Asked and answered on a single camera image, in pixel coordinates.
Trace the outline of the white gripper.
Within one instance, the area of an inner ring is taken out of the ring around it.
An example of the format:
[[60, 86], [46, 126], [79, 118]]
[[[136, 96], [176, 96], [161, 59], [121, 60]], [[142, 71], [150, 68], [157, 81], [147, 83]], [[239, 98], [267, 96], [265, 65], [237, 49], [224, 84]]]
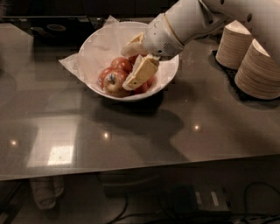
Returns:
[[174, 57], [184, 50], [176, 33], [172, 29], [166, 15], [159, 14], [152, 20], [144, 34], [139, 32], [121, 50], [124, 57], [132, 57], [138, 54], [132, 72], [125, 79], [122, 87], [131, 91], [142, 86], [151, 78], [159, 67], [159, 57]]

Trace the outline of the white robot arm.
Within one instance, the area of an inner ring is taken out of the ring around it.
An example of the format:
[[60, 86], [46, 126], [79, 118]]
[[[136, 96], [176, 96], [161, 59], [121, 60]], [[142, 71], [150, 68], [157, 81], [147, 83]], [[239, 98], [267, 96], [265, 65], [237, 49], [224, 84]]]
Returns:
[[172, 59], [190, 41], [234, 20], [245, 26], [276, 63], [280, 62], [280, 0], [178, 0], [121, 50], [125, 57], [146, 56], [123, 88], [139, 88], [156, 73], [160, 60]]

